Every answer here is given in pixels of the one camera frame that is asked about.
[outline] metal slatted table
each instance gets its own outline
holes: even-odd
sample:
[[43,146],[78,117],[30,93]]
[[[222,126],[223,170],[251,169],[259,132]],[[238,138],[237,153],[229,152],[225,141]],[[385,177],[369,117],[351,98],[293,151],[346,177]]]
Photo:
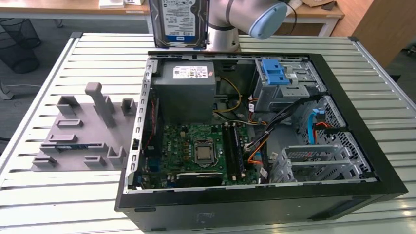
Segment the metal slatted table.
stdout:
[[[55,121],[61,95],[93,102],[83,94],[85,85],[101,82],[114,102],[138,100],[150,50],[155,48],[149,34],[86,33],[70,39],[0,157],[2,233],[141,233],[125,214],[114,211],[121,171],[35,173],[31,166]],[[415,233],[416,107],[361,43],[347,38],[273,37],[261,41],[242,36],[242,50],[323,54],[410,192],[335,221],[205,233]]]

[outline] ram slot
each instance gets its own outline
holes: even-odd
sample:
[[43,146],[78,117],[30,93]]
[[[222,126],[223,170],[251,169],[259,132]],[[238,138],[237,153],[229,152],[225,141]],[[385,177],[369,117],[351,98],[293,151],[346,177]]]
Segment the ram slot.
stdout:
[[225,153],[227,162],[227,175],[230,180],[242,179],[241,162],[238,156],[242,149],[238,147],[237,139],[235,127],[229,124],[223,124]]
[[243,148],[242,148],[242,145],[241,145],[241,136],[239,136],[239,133],[238,133],[238,130],[237,130],[237,126],[233,127],[233,131],[234,131],[234,157],[235,157],[235,160],[238,162],[238,166],[237,166],[237,169],[238,169],[238,174],[241,175],[241,178],[245,177],[245,162],[243,162]]

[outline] mesh trash can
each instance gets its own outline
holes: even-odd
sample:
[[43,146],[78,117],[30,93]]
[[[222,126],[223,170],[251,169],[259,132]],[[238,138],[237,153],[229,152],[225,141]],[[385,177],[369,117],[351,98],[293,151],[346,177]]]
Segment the mesh trash can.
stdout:
[[0,25],[15,41],[27,49],[41,45],[41,39],[30,19],[0,19]]
[[25,48],[13,38],[19,32],[0,33],[0,60],[17,73],[29,73],[39,67],[39,60],[31,49]]

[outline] motherboard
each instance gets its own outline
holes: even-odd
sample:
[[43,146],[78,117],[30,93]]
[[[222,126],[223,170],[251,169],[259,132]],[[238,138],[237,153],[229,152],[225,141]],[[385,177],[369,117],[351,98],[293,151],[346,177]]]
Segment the motherboard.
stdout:
[[177,188],[258,183],[255,168],[245,166],[247,126],[166,125],[161,158],[150,158],[150,186]]

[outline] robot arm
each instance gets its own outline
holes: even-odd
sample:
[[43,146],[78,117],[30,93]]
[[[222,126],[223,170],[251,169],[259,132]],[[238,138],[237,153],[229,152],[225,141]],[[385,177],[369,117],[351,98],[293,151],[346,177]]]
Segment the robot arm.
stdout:
[[270,38],[287,16],[287,5],[277,0],[213,0],[210,2],[209,50],[235,51],[238,30],[258,39]]

